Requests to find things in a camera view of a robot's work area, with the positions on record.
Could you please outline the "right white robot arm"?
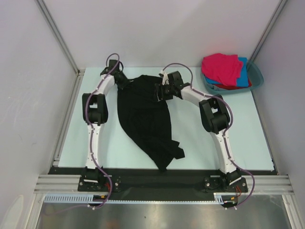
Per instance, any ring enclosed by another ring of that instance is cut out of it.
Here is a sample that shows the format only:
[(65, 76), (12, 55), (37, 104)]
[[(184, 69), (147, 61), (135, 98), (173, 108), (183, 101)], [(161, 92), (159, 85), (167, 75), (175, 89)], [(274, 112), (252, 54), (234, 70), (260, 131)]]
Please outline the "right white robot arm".
[(192, 88), (190, 83), (184, 83), (178, 71), (160, 72), (161, 83), (156, 84), (156, 100), (171, 100), (175, 96), (199, 107), (203, 128), (208, 132), (216, 148), (219, 159), (220, 187), (224, 191), (232, 191), (242, 178), (237, 167), (229, 143), (228, 129), (231, 118), (229, 109), (223, 98), (218, 95), (209, 95)]

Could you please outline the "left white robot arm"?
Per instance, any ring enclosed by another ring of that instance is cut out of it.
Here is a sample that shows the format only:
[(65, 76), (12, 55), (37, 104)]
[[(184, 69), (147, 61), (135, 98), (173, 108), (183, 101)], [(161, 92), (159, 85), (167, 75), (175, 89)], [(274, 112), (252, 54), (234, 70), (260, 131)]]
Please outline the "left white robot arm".
[(99, 162), (100, 135), (108, 121), (109, 113), (106, 95), (117, 85), (125, 87), (129, 80), (123, 73), (123, 64), (119, 60), (106, 61), (106, 67), (100, 74), (101, 80), (91, 93), (82, 95), (82, 115), (88, 127), (88, 154), (85, 168), (81, 172), (78, 191), (98, 192), (112, 189), (110, 176)]

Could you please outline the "black t shirt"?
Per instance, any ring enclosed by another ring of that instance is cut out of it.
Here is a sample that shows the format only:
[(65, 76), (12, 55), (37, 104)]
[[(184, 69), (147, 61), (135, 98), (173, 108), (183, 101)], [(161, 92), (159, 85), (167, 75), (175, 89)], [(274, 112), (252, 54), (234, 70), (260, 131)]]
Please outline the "black t shirt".
[(118, 90), (117, 112), (127, 136), (166, 171), (173, 159), (185, 157), (179, 142), (172, 138), (170, 112), (165, 101), (155, 101), (155, 85), (160, 77), (141, 75)]

